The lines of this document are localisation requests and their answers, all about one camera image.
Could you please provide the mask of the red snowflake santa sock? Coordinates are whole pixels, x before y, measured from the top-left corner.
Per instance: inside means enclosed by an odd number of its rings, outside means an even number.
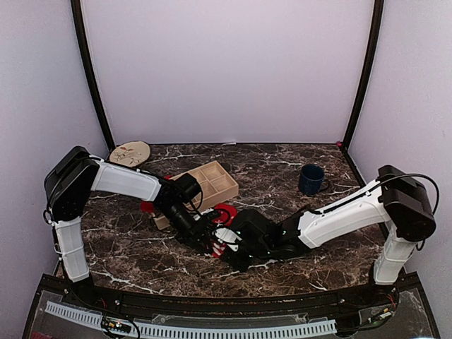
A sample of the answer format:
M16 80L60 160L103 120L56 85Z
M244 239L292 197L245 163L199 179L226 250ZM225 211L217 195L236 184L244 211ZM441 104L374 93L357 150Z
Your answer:
M226 203L219 203L215 207L205 210L205 212L207 213L208 217L211 218L211 221L215 226L214 230L218 227L230 228L232 221L237 216L237 209ZM217 243L215 238L212 241L212 247L212 256L214 258L220 258L226 249L230 249L226 245Z

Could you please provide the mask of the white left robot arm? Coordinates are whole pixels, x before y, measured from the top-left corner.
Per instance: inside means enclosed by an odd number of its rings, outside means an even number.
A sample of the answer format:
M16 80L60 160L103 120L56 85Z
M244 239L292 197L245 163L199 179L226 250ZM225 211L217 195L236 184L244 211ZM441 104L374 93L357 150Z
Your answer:
M104 161L76 146L45 177L44 189L47 197L44 217L52 226L67 277L75 283L71 294L85 308L93 308L100 301L99 291L84 281L90 272L81 235L82 214L94 191L151 202L184 244L200 252L211 248L211 221L200 213L192 215L187 209L201 193L200 184L191 174L165 179Z

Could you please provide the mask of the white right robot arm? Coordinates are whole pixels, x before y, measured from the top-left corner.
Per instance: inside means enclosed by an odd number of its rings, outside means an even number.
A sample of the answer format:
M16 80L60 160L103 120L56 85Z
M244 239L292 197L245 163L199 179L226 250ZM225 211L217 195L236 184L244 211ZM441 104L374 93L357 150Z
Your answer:
M431 203L421 174L406 174L392 165L379 168L378 177L359 191L322 208L302 209L275 223L257 210L240 211L229 227L214 235L230 248L228 260L245 271L252 258L297 258L333 240L369 225L383 223L389 234L373 266L372 281L360 292L361 301L376 306L418 243L436 229L437 203Z

